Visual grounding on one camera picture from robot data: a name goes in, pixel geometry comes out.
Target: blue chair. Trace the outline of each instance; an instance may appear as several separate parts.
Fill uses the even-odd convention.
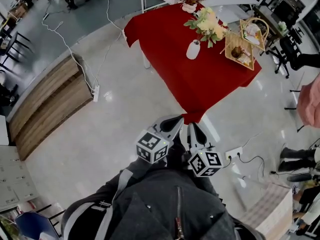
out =
[[[61,237],[61,235],[58,235],[55,229],[55,225],[57,225],[59,222],[52,224],[51,220],[63,214],[65,211],[59,212],[58,214],[50,218],[47,218],[38,213],[49,208],[50,206],[51,204],[37,212],[34,212],[34,211],[24,212],[18,217],[16,217],[15,223],[19,228],[20,233],[25,237],[28,237],[34,240],[39,240],[40,234],[44,232],[49,236],[53,237],[54,239],[58,240],[59,237]]]

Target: red tablecloth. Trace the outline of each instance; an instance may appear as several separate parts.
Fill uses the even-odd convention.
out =
[[[178,3],[137,15],[124,29],[129,47],[139,40],[143,53],[187,112],[185,124],[199,122],[209,108],[238,87],[248,86],[261,70],[258,62],[252,71],[227,59],[224,52],[219,54],[225,40],[213,48],[201,42],[197,58],[188,59],[188,46],[198,37],[184,26],[191,18]]]

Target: zipper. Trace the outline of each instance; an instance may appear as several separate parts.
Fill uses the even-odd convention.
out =
[[[182,230],[182,222],[181,222],[181,188],[177,186],[177,217],[175,218],[175,223],[177,227],[177,238],[175,240],[183,240],[185,239],[184,232]]]

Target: wicker basket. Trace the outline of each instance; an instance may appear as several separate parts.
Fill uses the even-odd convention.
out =
[[[244,49],[246,49],[251,55],[249,56],[249,58],[251,59],[251,63],[249,65],[246,64],[242,64],[240,61],[238,61],[235,57],[233,57],[231,55],[232,50],[235,47],[241,46]],[[254,49],[253,49],[253,45],[250,41],[248,41],[247,39],[243,39],[241,38],[241,36],[229,32],[226,36],[225,36],[225,50],[224,50],[224,54],[225,57],[227,57],[228,59],[241,64],[242,66],[250,69],[250,70],[255,70],[255,58],[254,58]]]
[[[246,29],[246,27],[248,26],[249,23],[253,22],[253,21],[261,21],[265,24],[266,26],[266,32],[262,35],[261,33],[261,30],[258,31],[257,33],[257,37],[258,37],[258,40],[260,42],[260,45],[257,45],[255,43],[252,43],[250,41],[248,41],[245,37],[244,37],[244,30]],[[246,21],[240,19],[240,29],[241,29],[241,36],[243,39],[245,39],[246,41],[250,42],[253,46],[261,49],[262,51],[266,51],[266,48],[265,48],[265,42],[266,42],[266,39],[268,37],[268,34],[269,34],[269,26],[268,24],[261,18],[256,18],[256,17],[253,17],[253,18],[249,18],[247,19]]]

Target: white vase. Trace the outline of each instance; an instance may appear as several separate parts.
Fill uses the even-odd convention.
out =
[[[194,13],[195,10],[197,8],[197,4],[195,3],[194,5],[190,5],[190,4],[187,4],[187,3],[183,3],[182,4],[182,10],[187,12],[187,13]]]
[[[188,50],[186,51],[186,57],[190,60],[194,60],[200,51],[200,41],[199,40],[193,40],[188,47]]]

